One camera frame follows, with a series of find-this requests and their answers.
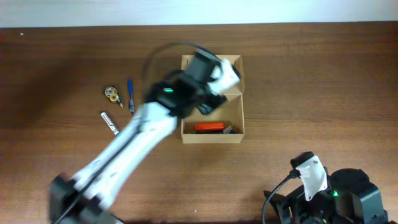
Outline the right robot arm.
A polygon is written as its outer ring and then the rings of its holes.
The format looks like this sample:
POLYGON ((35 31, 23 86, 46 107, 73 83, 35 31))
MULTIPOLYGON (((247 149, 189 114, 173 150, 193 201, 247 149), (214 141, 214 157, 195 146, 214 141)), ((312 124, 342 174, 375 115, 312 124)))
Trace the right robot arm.
POLYGON ((290 179, 297 178, 294 169, 273 190, 264 191, 261 222, 266 222, 266 208, 271 205, 279 219, 277 223, 315 224, 390 224, 382 204, 379 188, 361 169, 340 169, 327 177, 326 189, 307 201, 304 186, 286 196, 276 192, 290 179))

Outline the yellow correction tape dispenser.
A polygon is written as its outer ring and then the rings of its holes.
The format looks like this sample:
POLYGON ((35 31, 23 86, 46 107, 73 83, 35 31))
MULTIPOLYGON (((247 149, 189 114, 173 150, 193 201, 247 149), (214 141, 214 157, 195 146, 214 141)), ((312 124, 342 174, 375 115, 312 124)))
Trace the yellow correction tape dispenser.
POLYGON ((118 91, 115 87, 113 86, 108 86, 104 89, 104 95, 112 102, 115 103, 117 105, 119 105, 120 107, 124 107, 123 103, 118 95, 118 91))

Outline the brown cardboard box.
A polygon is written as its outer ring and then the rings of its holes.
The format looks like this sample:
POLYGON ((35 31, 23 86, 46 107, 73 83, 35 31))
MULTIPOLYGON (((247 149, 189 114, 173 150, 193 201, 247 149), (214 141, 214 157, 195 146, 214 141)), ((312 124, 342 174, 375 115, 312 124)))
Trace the brown cardboard box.
POLYGON ((240 143, 245 134, 243 93, 245 90, 243 59, 240 55, 219 55, 229 60, 240 74, 240 81, 224 92, 227 101, 209 115, 201 114, 197 109, 181 121, 181 137, 184 144, 240 143), (198 134, 194 125, 200 123, 223 123, 231 127, 232 134, 198 134))

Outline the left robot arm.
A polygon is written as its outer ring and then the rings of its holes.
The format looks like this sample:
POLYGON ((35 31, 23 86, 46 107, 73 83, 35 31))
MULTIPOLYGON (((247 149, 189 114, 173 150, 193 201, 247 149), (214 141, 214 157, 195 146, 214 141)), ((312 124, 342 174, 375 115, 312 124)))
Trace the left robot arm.
POLYGON ((241 79, 227 59, 197 50, 188 68, 151 86, 144 103, 104 151, 70 180, 58 175, 49 188, 51 223, 121 223, 109 208, 129 176, 178 121, 195 108, 204 115, 226 101, 241 79))

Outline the white blue marker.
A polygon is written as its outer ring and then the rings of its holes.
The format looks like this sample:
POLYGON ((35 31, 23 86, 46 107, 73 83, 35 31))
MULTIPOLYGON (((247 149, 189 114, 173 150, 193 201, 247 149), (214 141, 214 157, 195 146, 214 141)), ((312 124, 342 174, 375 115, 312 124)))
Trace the white blue marker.
POLYGON ((119 136, 119 130, 117 129, 117 127, 115 126, 115 124, 111 121, 111 119, 109 118, 109 116, 106 114, 105 111, 102 111, 100 113, 100 116, 104 119, 105 123, 107 124, 107 126, 110 128, 110 130, 112 130, 113 134, 118 137, 119 136))

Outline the orange stapler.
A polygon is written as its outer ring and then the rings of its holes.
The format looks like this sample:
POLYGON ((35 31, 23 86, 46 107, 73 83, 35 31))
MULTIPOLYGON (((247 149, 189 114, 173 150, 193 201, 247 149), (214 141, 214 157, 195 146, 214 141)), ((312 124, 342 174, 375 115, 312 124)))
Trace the orange stapler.
POLYGON ((193 130, 195 133, 220 132, 224 129, 224 123, 197 123, 193 125, 193 130))

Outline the white blue staples box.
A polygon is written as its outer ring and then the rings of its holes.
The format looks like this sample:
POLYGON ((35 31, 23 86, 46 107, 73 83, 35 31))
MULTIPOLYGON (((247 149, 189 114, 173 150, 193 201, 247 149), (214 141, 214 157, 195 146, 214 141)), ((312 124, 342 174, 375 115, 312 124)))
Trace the white blue staples box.
POLYGON ((234 129, 231 126, 224 128, 224 130, 220 131, 220 134, 234 134, 234 129))

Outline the blue pen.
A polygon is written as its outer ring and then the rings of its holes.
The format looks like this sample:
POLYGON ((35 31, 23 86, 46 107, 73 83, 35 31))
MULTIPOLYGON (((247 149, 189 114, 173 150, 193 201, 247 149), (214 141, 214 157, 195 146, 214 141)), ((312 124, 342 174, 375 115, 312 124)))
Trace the blue pen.
POLYGON ((129 93, 129 110, 130 110, 130 113, 133 115, 134 114, 134 90, 133 90, 132 80, 127 81, 127 89, 128 89, 128 93, 129 93))

